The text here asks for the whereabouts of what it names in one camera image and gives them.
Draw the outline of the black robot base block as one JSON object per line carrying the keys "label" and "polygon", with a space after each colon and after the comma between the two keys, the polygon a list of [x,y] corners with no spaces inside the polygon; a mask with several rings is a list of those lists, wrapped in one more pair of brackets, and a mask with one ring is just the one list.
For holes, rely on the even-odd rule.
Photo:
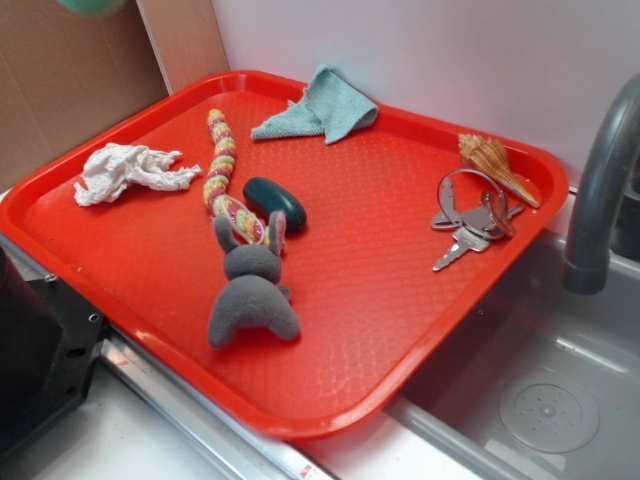
{"label": "black robot base block", "polygon": [[104,315],[62,280],[26,280],[1,252],[1,460],[88,395]]}

